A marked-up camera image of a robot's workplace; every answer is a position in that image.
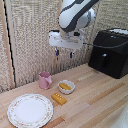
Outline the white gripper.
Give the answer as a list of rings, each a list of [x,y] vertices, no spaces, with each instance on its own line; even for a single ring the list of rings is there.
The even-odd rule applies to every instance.
[[[59,30],[49,32],[49,44],[56,47],[64,47],[71,49],[81,49],[83,46],[84,37],[81,30],[64,33]],[[70,58],[73,57],[73,52],[70,52]],[[56,59],[59,58],[59,50],[56,50]]]

